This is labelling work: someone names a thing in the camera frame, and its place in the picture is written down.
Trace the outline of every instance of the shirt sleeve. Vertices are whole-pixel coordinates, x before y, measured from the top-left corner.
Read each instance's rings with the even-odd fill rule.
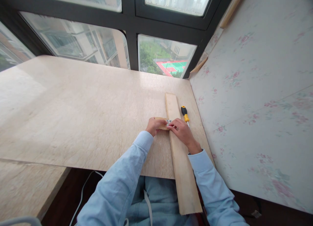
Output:
[[[239,206],[234,201],[233,193],[214,168],[205,150],[188,155],[196,182],[202,195],[207,219],[210,225],[248,225],[238,213]]]
[[[153,136],[142,131],[110,167],[77,217],[78,225],[123,225]]]

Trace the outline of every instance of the floor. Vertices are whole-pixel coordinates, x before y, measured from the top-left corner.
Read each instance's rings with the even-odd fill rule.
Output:
[[[82,187],[91,172],[91,170],[72,168],[42,220],[43,226],[68,226],[70,224],[80,202]],[[91,174],[84,187],[83,200],[78,212],[88,201],[100,179],[101,176],[98,174]],[[244,216],[249,225],[313,225],[313,215],[263,199],[254,198],[248,194],[237,191],[232,192],[235,195],[235,201],[240,206],[239,213]],[[262,216],[257,219],[252,217],[251,213],[255,210],[261,211]],[[207,225],[205,222],[199,222],[199,224]]]

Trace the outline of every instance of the desk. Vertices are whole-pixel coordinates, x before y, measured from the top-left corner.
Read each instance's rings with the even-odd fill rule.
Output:
[[[107,171],[150,117],[166,118],[165,92],[187,107],[213,160],[188,80],[52,56],[0,73],[0,158]],[[141,175],[175,178],[168,131],[155,137]]]
[[[70,168],[0,159],[0,221],[35,216],[42,220]]]

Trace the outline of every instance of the green court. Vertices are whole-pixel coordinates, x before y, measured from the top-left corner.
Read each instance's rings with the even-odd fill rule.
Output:
[[[183,72],[187,62],[171,62],[171,63],[162,63],[162,66],[168,72]]]

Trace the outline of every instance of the left hand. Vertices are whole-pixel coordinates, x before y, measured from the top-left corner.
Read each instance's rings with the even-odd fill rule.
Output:
[[[146,131],[150,133],[153,137],[155,137],[155,135],[157,134],[157,129],[162,124],[167,124],[167,122],[165,120],[156,120],[155,117],[152,117],[149,119]]]

